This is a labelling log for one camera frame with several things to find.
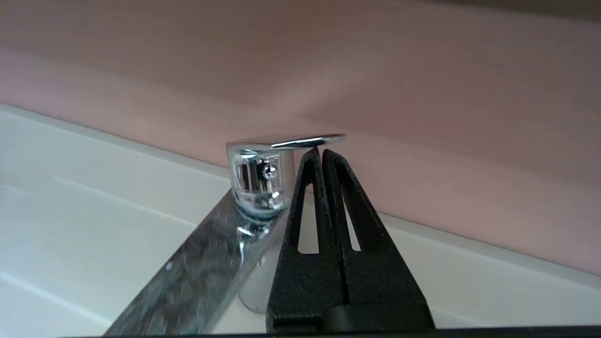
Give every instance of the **chrome faucet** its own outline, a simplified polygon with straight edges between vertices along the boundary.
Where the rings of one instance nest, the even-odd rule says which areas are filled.
[[[231,189],[105,335],[208,333],[237,294],[245,306],[263,312],[296,180],[292,150],[344,136],[228,143]]]

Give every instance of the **faucet spout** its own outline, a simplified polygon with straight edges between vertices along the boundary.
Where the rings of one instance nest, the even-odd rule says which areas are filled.
[[[273,271],[257,265],[266,252],[281,246],[296,178],[292,150],[333,143],[344,136],[263,137],[228,143],[231,189],[105,335],[208,333],[251,274],[253,285],[259,281],[262,287],[270,286]],[[265,304],[268,293],[262,300]]]

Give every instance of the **faucet body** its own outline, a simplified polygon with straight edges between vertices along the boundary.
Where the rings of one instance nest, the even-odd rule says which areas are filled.
[[[208,333],[247,279],[264,311],[294,189],[292,150],[344,138],[342,134],[256,138],[227,144],[232,188],[159,268],[106,336]]]

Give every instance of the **faucet handle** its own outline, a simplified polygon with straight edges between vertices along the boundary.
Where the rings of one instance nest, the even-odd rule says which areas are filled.
[[[263,136],[227,143],[231,190],[236,203],[259,218],[288,208],[296,167],[292,150],[331,144],[345,134]]]

